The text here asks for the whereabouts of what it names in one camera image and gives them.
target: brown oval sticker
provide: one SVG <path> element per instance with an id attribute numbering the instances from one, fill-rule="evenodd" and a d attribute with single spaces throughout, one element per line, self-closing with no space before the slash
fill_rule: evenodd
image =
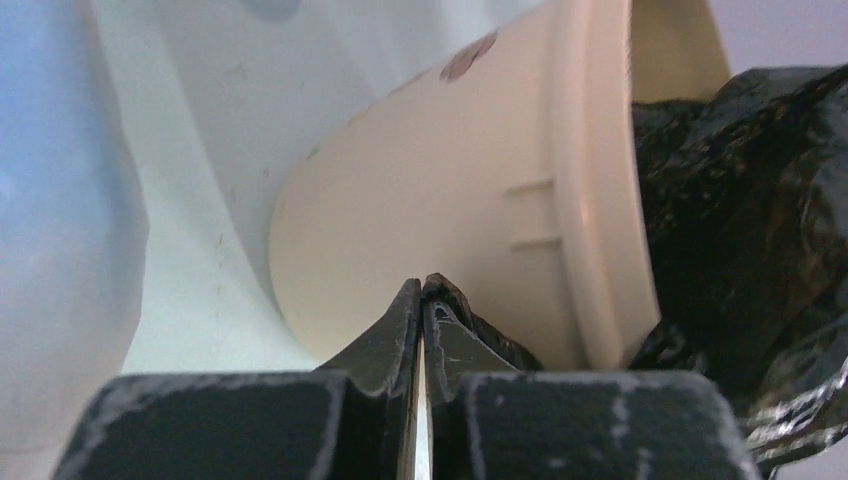
<path id="1" fill-rule="evenodd" d="M 450 83 L 458 80 L 459 77 L 465 75 L 465 72 L 471 68 L 471 65 L 480 57 L 486 54 L 495 44 L 498 38 L 498 32 L 492 32 L 485 37 L 477 40 L 471 45 L 465 47 L 461 52 L 457 53 L 453 59 L 445 65 L 439 79 Z"/>

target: shiny black plastic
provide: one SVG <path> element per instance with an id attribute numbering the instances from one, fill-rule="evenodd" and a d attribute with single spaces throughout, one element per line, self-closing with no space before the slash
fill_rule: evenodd
<path id="1" fill-rule="evenodd" d="M 633 106 L 662 320 L 638 370 L 704 374 L 764 469 L 848 434 L 848 66 Z"/>

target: trash bag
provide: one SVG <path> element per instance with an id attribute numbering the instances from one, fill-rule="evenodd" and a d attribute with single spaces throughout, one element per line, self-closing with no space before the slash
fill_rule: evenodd
<path id="1" fill-rule="evenodd" d="M 764 471 L 848 434 L 848 66 L 633 105 L 662 319 L 630 368 L 731 403 Z"/>

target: white bucket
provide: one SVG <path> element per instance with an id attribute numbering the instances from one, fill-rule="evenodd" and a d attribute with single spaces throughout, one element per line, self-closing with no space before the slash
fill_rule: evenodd
<path id="1" fill-rule="evenodd" d="M 631 99 L 709 97 L 729 78 L 704 2 L 632 14 L 631 37 L 629 1 L 544 3 L 292 169 L 271 275 L 310 352 L 329 358 L 404 279 L 440 272 L 547 368 L 626 364 L 659 318 Z"/>

